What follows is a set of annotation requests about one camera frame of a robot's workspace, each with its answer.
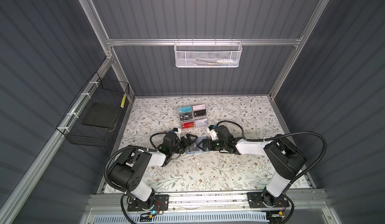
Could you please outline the blue leather card wallet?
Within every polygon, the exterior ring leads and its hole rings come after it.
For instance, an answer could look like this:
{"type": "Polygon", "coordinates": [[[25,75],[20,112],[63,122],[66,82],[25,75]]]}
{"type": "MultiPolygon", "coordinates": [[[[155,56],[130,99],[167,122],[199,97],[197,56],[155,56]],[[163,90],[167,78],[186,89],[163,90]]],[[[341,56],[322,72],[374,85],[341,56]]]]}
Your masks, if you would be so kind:
{"type": "Polygon", "coordinates": [[[209,138],[209,137],[198,137],[198,139],[195,141],[195,142],[193,142],[193,144],[195,144],[196,145],[196,151],[195,152],[185,152],[186,154],[196,154],[196,153],[203,153],[199,148],[198,148],[198,142],[200,141],[200,140],[202,140],[203,138],[209,138]]]}

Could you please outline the clear acrylic card display stand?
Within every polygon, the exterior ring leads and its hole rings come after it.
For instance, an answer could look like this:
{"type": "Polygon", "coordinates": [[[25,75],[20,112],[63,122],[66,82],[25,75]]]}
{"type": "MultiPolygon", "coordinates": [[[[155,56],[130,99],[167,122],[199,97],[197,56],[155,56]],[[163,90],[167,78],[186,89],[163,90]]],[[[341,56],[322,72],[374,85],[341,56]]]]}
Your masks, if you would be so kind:
{"type": "Polygon", "coordinates": [[[195,121],[195,120],[197,120],[197,119],[204,119],[204,118],[207,118],[207,120],[208,120],[207,114],[206,114],[205,116],[201,116],[201,117],[197,117],[197,118],[193,117],[193,119],[187,120],[187,121],[195,121]]]}

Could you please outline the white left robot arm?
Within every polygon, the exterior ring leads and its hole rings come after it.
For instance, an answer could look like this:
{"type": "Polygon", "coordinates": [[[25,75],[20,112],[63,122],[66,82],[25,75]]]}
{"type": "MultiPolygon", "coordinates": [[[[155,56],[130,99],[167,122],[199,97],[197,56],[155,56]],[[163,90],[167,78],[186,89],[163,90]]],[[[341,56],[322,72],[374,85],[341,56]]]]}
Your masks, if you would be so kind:
{"type": "Polygon", "coordinates": [[[139,202],[152,205],[155,191],[142,179],[148,167],[164,167],[175,154],[184,154],[198,139],[198,136],[181,136],[181,129],[152,134],[151,149],[128,145],[112,154],[104,168],[107,184],[139,202]]]}

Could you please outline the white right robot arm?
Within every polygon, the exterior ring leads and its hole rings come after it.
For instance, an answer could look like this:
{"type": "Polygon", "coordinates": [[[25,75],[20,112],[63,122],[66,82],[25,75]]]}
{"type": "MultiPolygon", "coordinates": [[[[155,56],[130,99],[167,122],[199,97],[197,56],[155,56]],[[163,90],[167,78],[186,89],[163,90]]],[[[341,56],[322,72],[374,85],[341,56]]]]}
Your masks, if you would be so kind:
{"type": "Polygon", "coordinates": [[[197,143],[203,152],[223,151],[236,155],[266,156],[275,172],[263,190],[263,197],[272,200],[283,196],[302,169],[307,158],[283,135],[276,135],[273,140],[252,141],[245,137],[234,137],[226,126],[211,125],[207,132],[209,137],[197,143]]]}

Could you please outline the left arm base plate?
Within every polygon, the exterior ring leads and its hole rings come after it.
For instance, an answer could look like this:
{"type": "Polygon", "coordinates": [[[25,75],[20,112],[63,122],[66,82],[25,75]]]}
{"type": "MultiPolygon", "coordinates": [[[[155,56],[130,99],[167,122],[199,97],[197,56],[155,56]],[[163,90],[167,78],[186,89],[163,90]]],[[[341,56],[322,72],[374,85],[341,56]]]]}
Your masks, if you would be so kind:
{"type": "Polygon", "coordinates": [[[127,211],[139,212],[139,211],[167,211],[169,204],[169,195],[167,194],[155,194],[151,195],[149,199],[141,201],[140,199],[128,200],[127,211]]]}

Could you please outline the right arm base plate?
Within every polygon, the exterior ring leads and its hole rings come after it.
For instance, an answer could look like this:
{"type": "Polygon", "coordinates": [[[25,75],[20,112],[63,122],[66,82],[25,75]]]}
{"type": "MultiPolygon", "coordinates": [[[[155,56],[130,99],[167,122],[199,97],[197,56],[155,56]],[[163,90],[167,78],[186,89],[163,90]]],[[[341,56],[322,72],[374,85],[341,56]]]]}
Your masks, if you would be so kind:
{"type": "Polygon", "coordinates": [[[269,192],[248,192],[247,200],[250,208],[284,208],[290,206],[288,199],[281,194],[274,197],[269,192]]]}

